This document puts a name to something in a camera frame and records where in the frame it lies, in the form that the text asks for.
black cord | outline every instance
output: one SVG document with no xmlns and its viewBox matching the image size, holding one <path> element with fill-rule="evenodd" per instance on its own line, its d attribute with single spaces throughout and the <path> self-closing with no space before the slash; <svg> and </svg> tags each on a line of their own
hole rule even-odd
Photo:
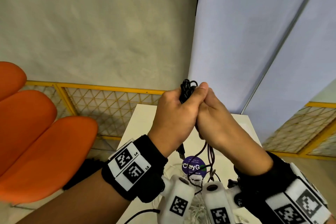
<svg viewBox="0 0 336 224">
<path fill-rule="evenodd" d="M 131 218 L 129 218 L 128 221 L 125 222 L 125 224 L 127 224 L 128 222 L 130 222 L 131 220 L 133 220 L 139 214 L 141 214 L 141 213 L 148 213 L 148 212 L 160 213 L 160 210 L 159 209 L 147 209 L 147 210 L 140 211 L 140 212 L 134 214 Z"/>
<path fill-rule="evenodd" d="M 196 81 L 189 81 L 188 79 L 185 79 L 185 80 L 182 82 L 182 84 L 181 84 L 181 95 L 180 95 L 180 98 L 179 98 L 181 104 L 183 104 L 184 102 L 186 102 L 186 101 L 188 100 L 188 98 L 190 98 L 191 94 L 194 92 L 194 90 L 195 90 L 195 88 L 196 88 L 197 86 L 198 86 L 198 84 L 197 84 Z M 203 189 L 203 179 L 202 179 L 201 185 L 194 184 L 194 183 L 190 180 L 190 176 L 193 175 L 194 173 L 196 173 L 198 170 L 196 170 L 196 171 L 194 171 L 194 172 L 192 172 L 192 173 L 189 173 L 189 165 L 190 165 L 190 163 L 191 163 L 197 156 L 199 156 L 199 155 L 205 150 L 206 147 L 208 147 L 207 150 L 208 150 L 208 161 L 209 161 L 209 165 L 206 165 L 206 166 L 203 167 L 203 168 L 210 167 L 210 178 L 209 178 L 208 182 L 209 182 L 210 180 L 214 181 L 214 179 L 213 179 L 213 175 L 216 175 L 217 178 L 219 179 L 219 181 L 221 181 L 220 178 L 218 177 L 218 175 L 216 174 L 216 172 L 213 170 L 213 164 L 215 163 L 215 152 L 214 152 L 212 146 L 208 145 L 208 143 L 205 142 L 205 144 L 204 144 L 202 150 L 201 150 L 199 153 L 197 153 L 197 154 L 196 154 L 196 155 L 195 155 L 195 156 L 188 162 L 188 166 L 187 166 L 187 178 L 188 178 L 190 184 L 194 185 L 195 187 L 200 188 L 200 190 L 199 190 L 198 192 L 196 192 L 195 195 L 198 194 L 198 193 L 200 193 L 200 192 L 202 191 L 202 189 Z M 177 151 L 178 151 L 179 153 L 181 153 L 181 152 L 183 151 L 183 154 L 184 154 L 184 147 L 183 147 L 183 144 L 177 149 Z"/>
</svg>

person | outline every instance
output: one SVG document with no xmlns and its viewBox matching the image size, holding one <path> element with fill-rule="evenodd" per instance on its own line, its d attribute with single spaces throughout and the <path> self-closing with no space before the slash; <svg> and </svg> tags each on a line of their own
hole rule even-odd
<svg viewBox="0 0 336 224">
<path fill-rule="evenodd" d="M 197 122 L 201 137 L 241 173 L 258 176 L 272 168 L 269 154 L 240 127 L 206 82 L 201 83 L 183 104 L 179 102 L 180 94 L 181 89 L 177 88 L 162 95 L 148 132 L 164 157 L 187 139 Z M 18 224 L 113 224 L 130 203 L 102 178 L 99 170 Z M 328 224 L 332 223 L 335 222 L 330 218 Z"/>
</svg>

person's right hand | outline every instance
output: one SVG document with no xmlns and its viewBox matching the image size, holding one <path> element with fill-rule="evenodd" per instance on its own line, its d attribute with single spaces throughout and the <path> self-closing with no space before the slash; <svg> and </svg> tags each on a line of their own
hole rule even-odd
<svg viewBox="0 0 336 224">
<path fill-rule="evenodd" d="M 219 151 L 222 151 L 228 140 L 240 133 L 246 133 L 211 88 L 199 106 L 197 126 L 202 139 Z"/>
</svg>

yellow fence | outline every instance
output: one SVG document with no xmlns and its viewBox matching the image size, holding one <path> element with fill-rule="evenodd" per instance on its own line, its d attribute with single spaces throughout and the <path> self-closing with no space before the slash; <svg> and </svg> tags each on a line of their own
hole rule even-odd
<svg viewBox="0 0 336 224">
<path fill-rule="evenodd" d="M 57 119 L 95 119 L 104 139 L 120 140 L 137 104 L 157 105 L 163 90 L 27 81 L 57 107 Z M 336 104 L 309 102 L 263 144 L 278 156 L 336 160 Z"/>
</svg>

tangled cord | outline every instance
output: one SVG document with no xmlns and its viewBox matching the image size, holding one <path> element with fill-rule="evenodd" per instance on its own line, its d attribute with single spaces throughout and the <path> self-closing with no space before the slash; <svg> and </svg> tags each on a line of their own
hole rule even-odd
<svg viewBox="0 0 336 224">
<path fill-rule="evenodd" d="M 189 81 L 188 79 L 185 79 L 185 80 L 182 82 L 182 84 L 181 84 L 181 95 L 180 95 L 180 98 L 179 98 L 181 104 L 184 103 L 184 102 L 186 102 L 186 101 L 188 100 L 188 98 L 190 98 L 191 94 L 194 92 L 194 90 L 195 90 L 195 88 L 196 88 L 197 86 L 198 86 L 198 84 L 197 84 L 196 81 Z M 199 132 L 199 130 L 198 130 L 198 127 L 197 127 L 197 122 L 196 122 L 196 124 L 195 124 L 195 127 L 196 127 L 198 133 L 200 134 L 200 132 Z M 197 170 L 194 171 L 194 172 L 192 172 L 192 173 L 189 173 L 189 165 L 190 165 L 190 162 L 192 162 L 196 157 L 198 157 L 198 156 L 205 150 L 206 147 L 208 147 L 207 150 L 208 150 L 208 161 L 209 161 L 209 165 L 206 165 L 204 168 L 210 167 L 210 171 L 209 171 L 209 173 L 210 173 L 210 178 L 209 178 L 208 182 L 209 182 L 210 180 L 214 181 L 214 178 L 213 178 L 214 175 L 216 175 L 217 178 L 218 178 L 218 180 L 221 181 L 220 178 L 219 178 L 219 176 L 216 174 L 216 170 L 213 169 L 213 164 L 215 163 L 215 152 L 214 152 L 212 146 L 208 145 L 208 143 L 205 142 L 205 144 L 204 144 L 202 150 L 201 150 L 199 153 L 197 153 L 197 154 L 196 154 L 196 155 L 195 155 L 195 156 L 188 162 L 188 166 L 187 166 L 187 172 L 188 172 L 188 174 L 187 174 L 187 178 L 188 178 L 189 182 L 190 182 L 192 185 L 194 185 L 195 187 L 200 188 L 200 190 L 199 190 L 198 192 L 196 192 L 195 195 L 197 195 L 198 193 L 200 193 L 200 192 L 202 191 L 202 189 L 203 189 L 203 179 L 204 179 L 204 178 L 203 178 L 202 181 L 201 181 L 201 185 L 194 184 L 194 183 L 190 180 L 190 176 L 193 175 L 193 174 L 195 174 L 195 173 L 197 172 Z"/>
</svg>

